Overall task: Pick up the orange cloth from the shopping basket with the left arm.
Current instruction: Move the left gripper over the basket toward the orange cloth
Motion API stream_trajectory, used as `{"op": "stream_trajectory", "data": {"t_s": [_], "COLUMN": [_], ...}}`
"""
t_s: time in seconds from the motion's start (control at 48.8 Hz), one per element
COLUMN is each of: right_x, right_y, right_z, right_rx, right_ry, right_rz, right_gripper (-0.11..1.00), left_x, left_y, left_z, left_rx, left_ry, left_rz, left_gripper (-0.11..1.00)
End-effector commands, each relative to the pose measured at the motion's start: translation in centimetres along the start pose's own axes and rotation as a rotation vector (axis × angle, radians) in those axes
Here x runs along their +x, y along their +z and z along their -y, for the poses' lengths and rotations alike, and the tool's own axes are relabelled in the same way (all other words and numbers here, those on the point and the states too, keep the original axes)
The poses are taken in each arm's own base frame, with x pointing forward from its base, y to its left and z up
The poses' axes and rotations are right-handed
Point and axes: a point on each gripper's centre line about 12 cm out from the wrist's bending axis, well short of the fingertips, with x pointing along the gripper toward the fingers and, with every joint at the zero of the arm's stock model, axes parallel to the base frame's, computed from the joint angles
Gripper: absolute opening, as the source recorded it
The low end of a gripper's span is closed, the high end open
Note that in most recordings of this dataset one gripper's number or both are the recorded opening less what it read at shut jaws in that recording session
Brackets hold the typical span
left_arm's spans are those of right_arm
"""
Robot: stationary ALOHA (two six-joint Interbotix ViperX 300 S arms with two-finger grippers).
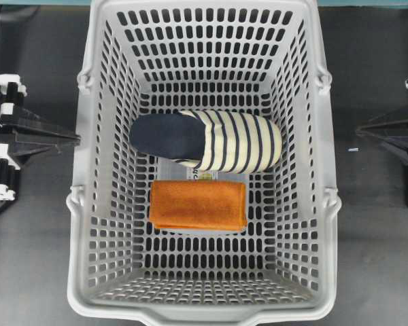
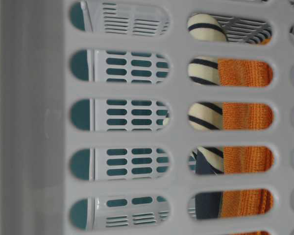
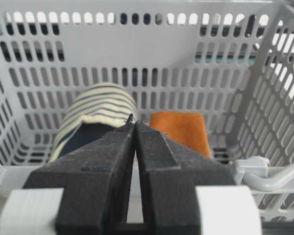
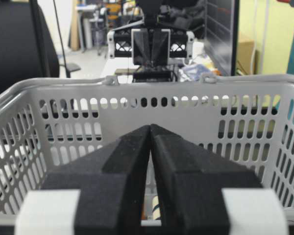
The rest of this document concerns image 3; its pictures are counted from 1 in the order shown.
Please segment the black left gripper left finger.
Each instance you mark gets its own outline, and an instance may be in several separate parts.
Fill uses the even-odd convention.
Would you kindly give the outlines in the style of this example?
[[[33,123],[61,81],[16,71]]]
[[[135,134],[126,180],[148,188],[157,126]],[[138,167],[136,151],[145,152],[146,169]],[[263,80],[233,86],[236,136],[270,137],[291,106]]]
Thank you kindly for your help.
[[[32,171],[11,191],[0,235],[102,235],[125,222],[134,130],[129,116],[122,127]]]

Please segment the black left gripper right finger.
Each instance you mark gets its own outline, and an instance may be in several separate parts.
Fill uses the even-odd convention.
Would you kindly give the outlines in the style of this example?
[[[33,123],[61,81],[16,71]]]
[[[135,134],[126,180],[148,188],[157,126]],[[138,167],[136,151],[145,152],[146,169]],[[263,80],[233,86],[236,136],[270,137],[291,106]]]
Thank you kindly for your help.
[[[259,235],[248,187],[226,166],[136,123],[144,222],[151,235]]]

